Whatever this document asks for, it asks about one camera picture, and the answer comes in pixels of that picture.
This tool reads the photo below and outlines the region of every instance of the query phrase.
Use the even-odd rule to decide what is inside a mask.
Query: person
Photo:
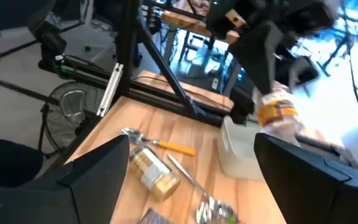
[[[0,139],[0,187],[18,187],[36,177],[43,154],[31,147]]]

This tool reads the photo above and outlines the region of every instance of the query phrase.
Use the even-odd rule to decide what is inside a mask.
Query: clear plastic container
[[[252,99],[262,132],[299,146],[295,134],[303,128],[289,87],[275,82],[268,95],[254,90]]]

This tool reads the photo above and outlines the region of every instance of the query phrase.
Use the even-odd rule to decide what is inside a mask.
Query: wooden table
[[[187,2],[187,0],[179,0],[176,3],[173,4],[173,7],[177,9],[181,9],[187,12],[193,12]],[[184,16],[175,12],[170,11],[164,11],[161,19],[171,25],[175,25],[179,28],[186,27],[186,30],[195,32],[197,34],[210,37],[211,33],[209,30],[206,29],[205,23],[198,21],[197,19],[190,18],[188,16]],[[239,34],[234,31],[230,31],[225,40],[229,44],[235,42],[237,38],[239,37]]]
[[[152,73],[145,72],[143,75],[151,76]],[[155,82],[150,84],[164,88]],[[204,92],[217,102],[223,100],[220,95],[211,94],[194,86],[185,88],[198,93]],[[137,128],[150,138],[163,139],[195,148],[198,153],[195,157],[191,157],[152,146],[156,154],[179,173],[167,158],[169,153],[173,154],[196,177],[197,181],[212,193],[213,197],[231,204],[243,222],[247,224],[285,223],[265,183],[234,179],[222,173],[216,149],[219,128],[125,97],[117,101],[68,161],[115,138],[120,135],[121,129],[126,127]],[[310,136],[324,140],[312,129]],[[150,207],[174,223],[195,223],[195,211],[200,201],[199,190],[182,176],[181,184],[176,192],[163,203],[156,203],[149,197],[148,191],[140,180],[127,172],[111,223],[138,223]]]
[[[157,75],[149,71],[142,71],[139,74],[137,81],[173,93],[171,86],[166,82],[167,80],[162,75]],[[195,101],[199,101],[200,103],[214,106],[226,111],[230,111],[234,105],[233,102],[226,96],[222,96],[202,88],[197,88],[183,82],[180,82],[180,85],[185,91],[187,91],[188,96]]]

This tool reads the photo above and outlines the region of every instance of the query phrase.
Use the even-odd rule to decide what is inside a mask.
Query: floor
[[[89,60],[98,50],[111,43],[107,34],[91,31],[88,27],[79,27],[64,33],[63,38],[68,41],[67,53]],[[7,31],[0,39],[0,52],[31,41],[33,38],[28,32]],[[85,52],[83,47],[90,45],[91,52]],[[150,70],[158,73],[159,69],[145,48],[140,45],[144,59],[142,65],[134,74],[141,70]],[[97,61],[99,66],[111,70],[114,61],[109,51]],[[44,95],[66,82],[55,74],[40,70],[37,66],[40,56],[40,45],[36,44],[0,61],[0,80],[20,85],[24,88]],[[352,94],[349,79],[340,76],[319,80],[307,86],[311,93],[308,99],[302,88],[296,89],[299,97],[301,114],[306,117],[308,124],[317,126],[330,136],[342,138],[346,147],[354,154],[358,161],[358,109]],[[39,129],[41,125],[40,109],[43,102],[20,95],[11,90],[0,87],[0,138],[19,142],[30,147],[37,147]],[[53,151],[53,147],[44,139],[45,152]],[[53,159],[45,161],[45,170]]]

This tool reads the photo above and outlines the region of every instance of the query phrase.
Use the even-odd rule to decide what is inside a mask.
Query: metal spoon
[[[140,131],[138,131],[137,129],[134,129],[134,128],[124,128],[121,130],[121,132],[123,134],[128,135],[129,140],[134,144],[141,144],[141,143],[145,144],[145,143],[151,142],[152,144],[156,144],[158,146],[165,147],[165,148],[171,149],[171,150],[175,150],[177,152],[181,152],[181,153],[188,154],[191,156],[194,156],[196,154],[196,151],[192,148],[188,148],[185,146],[179,146],[176,144],[172,144],[169,142],[160,141],[160,140],[156,140],[156,139],[147,139],[144,137],[144,135]]]
[[[175,157],[171,154],[168,155],[168,158],[173,162],[173,164],[193,183],[197,188],[199,188],[203,192],[204,198],[207,202],[204,202],[204,205],[201,204],[197,217],[200,219],[197,222],[200,223],[210,223],[211,220],[214,220],[218,223],[236,223],[238,220],[236,213],[230,205],[223,203],[220,200],[215,200],[212,198],[207,191],[201,186],[197,180],[191,176],[186,169],[175,159]]]

